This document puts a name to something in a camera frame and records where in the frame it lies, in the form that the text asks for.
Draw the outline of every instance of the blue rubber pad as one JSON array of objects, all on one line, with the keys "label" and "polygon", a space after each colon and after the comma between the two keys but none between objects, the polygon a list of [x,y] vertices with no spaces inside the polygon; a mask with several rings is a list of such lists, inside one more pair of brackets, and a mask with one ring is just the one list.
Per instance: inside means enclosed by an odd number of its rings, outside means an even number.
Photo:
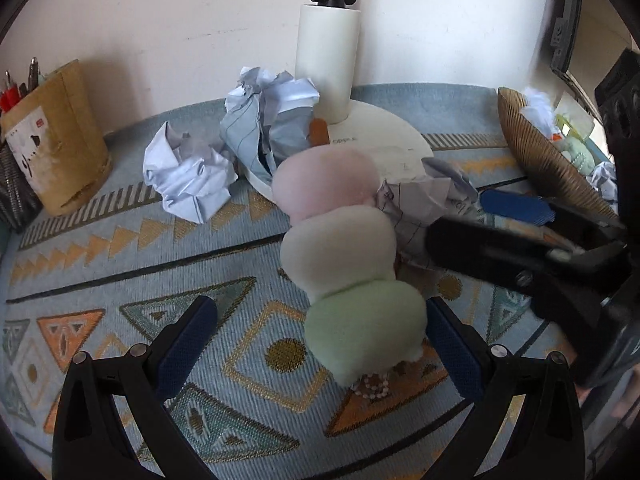
[{"label": "blue rubber pad", "polygon": [[537,226],[543,226],[556,219],[556,212],[545,200],[537,196],[489,189],[480,195],[480,205],[487,213]]},{"label": "blue rubber pad", "polygon": [[482,368],[474,353],[434,300],[427,300],[427,318],[427,337],[458,393],[463,399],[478,402],[484,396],[484,386]]},{"label": "blue rubber pad", "polygon": [[162,402],[177,396],[193,365],[218,327],[218,309],[211,298],[200,306],[158,365],[156,397]]}]

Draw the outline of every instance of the wicker basket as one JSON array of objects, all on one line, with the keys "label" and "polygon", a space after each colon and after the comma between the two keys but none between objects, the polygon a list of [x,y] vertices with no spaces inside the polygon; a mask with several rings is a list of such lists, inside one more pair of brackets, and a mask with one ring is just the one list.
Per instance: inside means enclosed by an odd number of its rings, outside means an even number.
[{"label": "wicker basket", "polygon": [[498,113],[504,137],[516,160],[540,196],[559,198],[568,205],[617,218],[586,179],[520,113],[526,106],[521,93],[498,90]]}]

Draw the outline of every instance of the green triangle pattern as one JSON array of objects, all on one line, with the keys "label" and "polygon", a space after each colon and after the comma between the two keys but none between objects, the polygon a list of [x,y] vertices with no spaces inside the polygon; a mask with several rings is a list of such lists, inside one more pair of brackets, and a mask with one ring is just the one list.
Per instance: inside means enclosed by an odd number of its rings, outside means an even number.
[{"label": "green triangle pattern", "polygon": [[151,342],[165,326],[178,321],[198,296],[209,296],[216,302],[218,329],[220,329],[254,288],[255,282],[256,279],[253,277],[241,278],[234,282],[182,292],[165,298],[129,303],[121,306],[120,312]]},{"label": "green triangle pattern", "polygon": [[531,304],[531,298],[499,286],[494,287],[494,300],[489,312],[489,327],[486,332],[488,344],[496,342],[511,327],[519,322]]},{"label": "green triangle pattern", "polygon": [[2,327],[2,349],[11,364],[14,364],[20,343],[24,339],[24,334],[27,332],[30,322],[31,320],[29,319],[6,321]]},{"label": "green triangle pattern", "polygon": [[[236,412],[193,383],[175,398],[169,413],[206,463],[260,458],[300,446],[296,439]],[[148,447],[138,451],[138,458],[151,462]]]},{"label": "green triangle pattern", "polygon": [[18,383],[15,382],[13,374],[9,374],[4,383],[4,390],[0,392],[2,403],[10,415],[18,417],[30,426],[36,425],[27,405],[22,398],[22,394],[18,389]]}]

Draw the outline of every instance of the pink plush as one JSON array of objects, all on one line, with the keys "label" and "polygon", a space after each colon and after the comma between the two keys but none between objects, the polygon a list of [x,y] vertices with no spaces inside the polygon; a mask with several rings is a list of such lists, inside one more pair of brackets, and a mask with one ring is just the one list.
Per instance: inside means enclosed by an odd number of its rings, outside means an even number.
[{"label": "pink plush", "polygon": [[352,205],[375,206],[380,175],[369,155],[345,146],[318,146],[285,160],[273,177],[273,199],[295,226]]}]

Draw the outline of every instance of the striped pattern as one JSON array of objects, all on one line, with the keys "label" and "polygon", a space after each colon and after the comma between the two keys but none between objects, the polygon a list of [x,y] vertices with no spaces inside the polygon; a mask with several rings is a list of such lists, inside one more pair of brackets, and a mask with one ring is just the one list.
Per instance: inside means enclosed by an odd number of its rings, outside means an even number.
[{"label": "striped pattern", "polygon": [[434,152],[507,147],[500,134],[426,134],[424,138]]},{"label": "striped pattern", "polygon": [[67,233],[98,220],[104,220],[119,213],[154,204],[161,200],[162,196],[156,193],[151,186],[145,186],[143,182],[139,182],[137,185],[131,184],[126,190],[123,188],[118,191],[112,191],[109,194],[96,196],[74,213],[47,218],[42,222],[33,224],[22,237],[18,250],[31,249],[62,233]]}]

